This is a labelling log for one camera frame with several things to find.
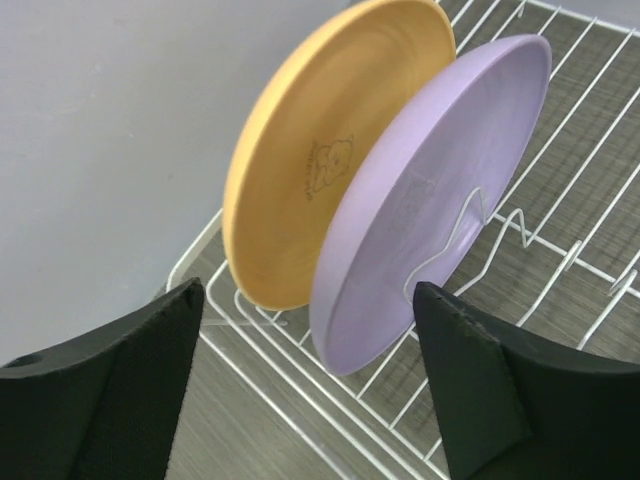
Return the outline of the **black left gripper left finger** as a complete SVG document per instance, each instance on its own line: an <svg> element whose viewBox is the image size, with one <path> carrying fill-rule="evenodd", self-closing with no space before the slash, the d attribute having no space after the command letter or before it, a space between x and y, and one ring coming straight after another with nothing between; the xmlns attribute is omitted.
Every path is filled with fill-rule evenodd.
<svg viewBox="0 0 640 480"><path fill-rule="evenodd" d="M162 479L205 301L192 278L1 368L4 479Z"/></svg>

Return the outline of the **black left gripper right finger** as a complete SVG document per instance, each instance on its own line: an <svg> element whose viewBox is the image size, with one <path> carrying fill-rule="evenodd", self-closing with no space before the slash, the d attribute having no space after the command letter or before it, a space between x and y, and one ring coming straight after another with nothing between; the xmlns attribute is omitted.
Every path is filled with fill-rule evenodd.
<svg viewBox="0 0 640 480"><path fill-rule="evenodd" d="M636 364L550 341L429 282L413 311L452 478L638 477Z"/></svg>

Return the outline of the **purple plate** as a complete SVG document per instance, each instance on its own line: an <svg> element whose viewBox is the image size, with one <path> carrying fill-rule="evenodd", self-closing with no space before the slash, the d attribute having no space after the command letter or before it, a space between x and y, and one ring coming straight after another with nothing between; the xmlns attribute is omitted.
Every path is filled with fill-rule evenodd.
<svg viewBox="0 0 640 480"><path fill-rule="evenodd" d="M415 285L443 285L499 204L533 134L549 42L470 50L406 104L351 181L317 262L309 323L324 368L367 366L413 321Z"/></svg>

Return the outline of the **yellow plate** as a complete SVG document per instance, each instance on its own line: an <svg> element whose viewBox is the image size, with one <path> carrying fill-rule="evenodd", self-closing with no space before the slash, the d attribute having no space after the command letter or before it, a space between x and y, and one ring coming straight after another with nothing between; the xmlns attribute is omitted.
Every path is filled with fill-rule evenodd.
<svg viewBox="0 0 640 480"><path fill-rule="evenodd" d="M362 1L281 64L237 141L222 213L232 277L268 310L306 305L331 219L389 123L456 56L434 1Z"/></svg>

